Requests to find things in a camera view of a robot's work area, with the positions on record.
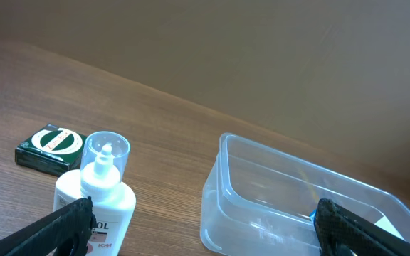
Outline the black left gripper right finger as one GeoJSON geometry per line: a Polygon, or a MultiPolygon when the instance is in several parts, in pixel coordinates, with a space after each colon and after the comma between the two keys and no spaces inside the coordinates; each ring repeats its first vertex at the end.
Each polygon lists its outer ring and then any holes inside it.
{"type": "Polygon", "coordinates": [[[318,201],[312,222],[321,256],[410,256],[410,243],[330,199],[318,201]]]}

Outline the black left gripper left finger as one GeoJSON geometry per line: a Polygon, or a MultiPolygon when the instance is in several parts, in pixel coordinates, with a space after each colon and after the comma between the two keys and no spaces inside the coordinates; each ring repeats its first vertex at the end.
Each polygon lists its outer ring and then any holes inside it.
{"type": "Polygon", "coordinates": [[[80,198],[0,240],[0,256],[86,256],[96,227],[92,198],[80,198]]]}

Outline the green Zam-Buk box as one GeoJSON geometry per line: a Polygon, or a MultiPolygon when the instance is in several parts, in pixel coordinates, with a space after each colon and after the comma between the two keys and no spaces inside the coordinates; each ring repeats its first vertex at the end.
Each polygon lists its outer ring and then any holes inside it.
{"type": "Polygon", "coordinates": [[[87,137],[73,130],[47,124],[15,148],[20,166],[61,176],[80,167],[87,137]]]}

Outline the clear plastic container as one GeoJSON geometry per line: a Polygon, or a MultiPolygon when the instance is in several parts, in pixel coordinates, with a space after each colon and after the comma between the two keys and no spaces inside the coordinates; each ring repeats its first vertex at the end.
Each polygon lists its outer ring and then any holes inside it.
{"type": "Polygon", "coordinates": [[[230,133],[203,187],[201,241],[223,255],[318,255],[310,216],[322,198],[379,210],[410,243],[410,210],[392,194],[230,133]]]}

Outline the blue VapoDrops box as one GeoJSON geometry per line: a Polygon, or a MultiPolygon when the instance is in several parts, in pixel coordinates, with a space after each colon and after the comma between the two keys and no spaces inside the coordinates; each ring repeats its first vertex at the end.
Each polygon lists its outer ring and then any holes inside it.
{"type": "Polygon", "coordinates": [[[364,228],[365,230],[374,232],[377,229],[381,229],[387,233],[392,234],[393,236],[404,240],[404,237],[393,226],[393,224],[385,216],[385,214],[381,213],[375,208],[354,211],[342,208],[342,211],[346,215],[349,215],[351,219],[355,220],[359,227],[364,228]]]}

